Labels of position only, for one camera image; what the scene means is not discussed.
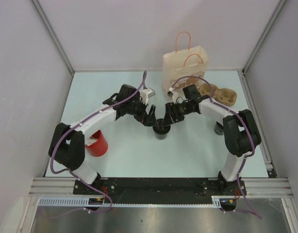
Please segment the transparent dark cup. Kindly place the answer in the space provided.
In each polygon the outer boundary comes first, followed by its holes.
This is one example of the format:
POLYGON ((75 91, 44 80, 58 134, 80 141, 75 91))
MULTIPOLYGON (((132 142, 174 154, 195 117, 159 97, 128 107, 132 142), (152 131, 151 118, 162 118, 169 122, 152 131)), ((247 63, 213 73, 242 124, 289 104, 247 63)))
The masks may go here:
POLYGON ((159 140, 163 140, 163 139, 166 139, 167 135, 168 135, 168 132, 154 132, 155 134, 155 137, 159 140))

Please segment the beige paper takeout bag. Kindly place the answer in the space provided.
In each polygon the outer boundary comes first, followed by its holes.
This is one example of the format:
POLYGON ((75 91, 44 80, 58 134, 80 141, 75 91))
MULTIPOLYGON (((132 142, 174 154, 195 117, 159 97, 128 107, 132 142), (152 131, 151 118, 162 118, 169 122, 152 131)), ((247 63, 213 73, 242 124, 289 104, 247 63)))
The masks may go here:
POLYGON ((162 89, 166 99, 171 100, 167 95, 170 88, 178 95, 182 95, 182 89, 191 84, 199 88, 208 63, 208 54, 202 46, 192 47, 189 40, 188 47, 179 50, 178 44, 175 44, 173 52, 163 55, 162 89))

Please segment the black cup lid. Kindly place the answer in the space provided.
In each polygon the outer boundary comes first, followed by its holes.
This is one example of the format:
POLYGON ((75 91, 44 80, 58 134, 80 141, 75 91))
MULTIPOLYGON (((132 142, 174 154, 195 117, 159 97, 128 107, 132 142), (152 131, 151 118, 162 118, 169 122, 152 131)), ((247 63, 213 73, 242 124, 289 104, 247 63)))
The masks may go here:
POLYGON ((171 126, 165 126, 163 127, 162 126, 162 122, 163 122, 163 119, 160 118, 160 119, 157 119, 157 125, 156 126, 153 126, 153 131, 156 133, 156 134, 159 134, 159 135, 164 135, 164 134, 168 134, 170 129, 171 129, 171 126))

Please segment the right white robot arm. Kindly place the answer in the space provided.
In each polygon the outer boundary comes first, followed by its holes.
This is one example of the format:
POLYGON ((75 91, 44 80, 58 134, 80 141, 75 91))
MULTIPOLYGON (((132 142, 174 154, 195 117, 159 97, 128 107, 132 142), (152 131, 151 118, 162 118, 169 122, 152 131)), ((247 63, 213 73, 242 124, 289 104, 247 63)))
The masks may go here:
POLYGON ((222 126, 228 150, 226 162, 218 174, 217 189, 223 195, 230 194, 235 187, 241 188, 241 173, 246 160, 255 154, 261 136, 250 110, 236 112, 220 104, 208 95, 202 96, 196 86, 183 89, 185 100, 166 104, 166 113, 161 127, 166 128, 184 120, 184 116, 198 113, 214 119, 222 126))

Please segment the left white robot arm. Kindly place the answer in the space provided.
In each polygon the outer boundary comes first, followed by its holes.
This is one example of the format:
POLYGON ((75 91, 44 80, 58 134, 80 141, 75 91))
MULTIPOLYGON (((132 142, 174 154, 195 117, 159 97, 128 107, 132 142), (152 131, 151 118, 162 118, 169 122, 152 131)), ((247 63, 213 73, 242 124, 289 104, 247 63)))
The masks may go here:
POLYGON ((48 155, 50 163, 58 162, 76 178, 84 181, 90 194, 100 191, 98 173, 89 165, 85 143, 106 124, 131 115, 144 126, 156 126, 155 105, 147 112, 148 101, 155 95, 151 88, 135 88, 128 84, 102 102, 101 107, 84 119, 70 125, 59 123, 54 131, 48 155))

